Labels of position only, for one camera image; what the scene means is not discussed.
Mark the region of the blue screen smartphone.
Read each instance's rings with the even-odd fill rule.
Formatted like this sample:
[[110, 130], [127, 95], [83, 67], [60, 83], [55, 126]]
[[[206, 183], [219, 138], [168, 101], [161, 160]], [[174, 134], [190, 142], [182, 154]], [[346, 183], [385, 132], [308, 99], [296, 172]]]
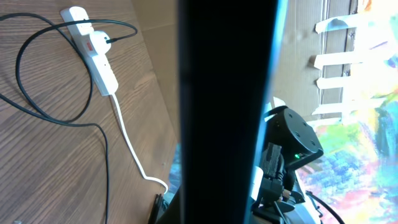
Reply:
[[247, 223], [287, 1], [179, 1], [182, 223]]

